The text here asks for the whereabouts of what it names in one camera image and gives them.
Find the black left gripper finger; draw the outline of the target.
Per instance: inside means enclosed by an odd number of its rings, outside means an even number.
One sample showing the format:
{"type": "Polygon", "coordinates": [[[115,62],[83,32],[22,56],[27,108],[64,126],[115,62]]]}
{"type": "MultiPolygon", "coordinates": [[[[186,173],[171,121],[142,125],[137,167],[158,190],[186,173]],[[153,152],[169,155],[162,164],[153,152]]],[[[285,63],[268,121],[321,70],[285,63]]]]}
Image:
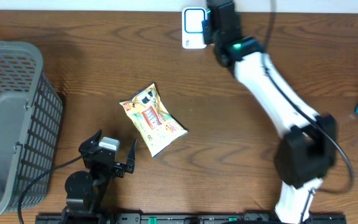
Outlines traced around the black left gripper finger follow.
{"type": "Polygon", "coordinates": [[[135,148],[136,148],[136,140],[133,141],[131,149],[127,156],[127,162],[126,162],[127,173],[133,173],[135,169],[135,148]]]}
{"type": "Polygon", "coordinates": [[[80,144],[78,151],[79,152],[94,152],[94,150],[99,146],[99,140],[101,138],[102,130],[97,131],[89,139],[85,140],[80,144]]]}

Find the yellow snack bag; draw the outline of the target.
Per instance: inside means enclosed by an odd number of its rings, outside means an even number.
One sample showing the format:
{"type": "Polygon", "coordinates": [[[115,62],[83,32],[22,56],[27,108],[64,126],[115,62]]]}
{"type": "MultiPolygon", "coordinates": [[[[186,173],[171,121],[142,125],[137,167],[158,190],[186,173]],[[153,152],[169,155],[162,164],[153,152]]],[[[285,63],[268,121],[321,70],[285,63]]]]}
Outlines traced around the yellow snack bag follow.
{"type": "Polygon", "coordinates": [[[155,84],[121,101],[126,115],[140,132],[152,157],[160,154],[188,131],[167,111],[155,84]]]}

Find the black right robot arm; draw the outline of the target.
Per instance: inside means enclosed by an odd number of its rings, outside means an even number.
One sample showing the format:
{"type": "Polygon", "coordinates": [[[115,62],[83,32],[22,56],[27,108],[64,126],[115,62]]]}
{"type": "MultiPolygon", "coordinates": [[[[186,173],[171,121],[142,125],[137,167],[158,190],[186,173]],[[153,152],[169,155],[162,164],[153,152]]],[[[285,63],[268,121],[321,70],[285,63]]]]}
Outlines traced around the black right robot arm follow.
{"type": "Polygon", "coordinates": [[[216,60],[259,102],[272,121],[280,144],[273,159],[282,180],[275,214],[282,223],[304,223],[314,194],[336,163],[336,121],[321,116],[290,87],[263,43],[242,33],[234,1],[207,1],[203,38],[214,46],[216,60]]]}

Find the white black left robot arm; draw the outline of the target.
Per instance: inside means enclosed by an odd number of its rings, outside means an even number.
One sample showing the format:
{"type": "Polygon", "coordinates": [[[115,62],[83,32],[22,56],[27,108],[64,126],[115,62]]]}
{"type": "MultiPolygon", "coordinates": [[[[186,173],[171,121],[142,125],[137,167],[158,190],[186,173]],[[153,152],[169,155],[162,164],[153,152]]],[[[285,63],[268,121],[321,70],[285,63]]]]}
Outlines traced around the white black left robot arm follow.
{"type": "Polygon", "coordinates": [[[121,163],[116,161],[120,141],[101,134],[99,130],[80,144],[78,151],[87,170],[73,173],[65,182],[67,207],[73,213],[96,213],[110,181],[134,172],[137,141],[133,141],[127,161],[121,163]]]}

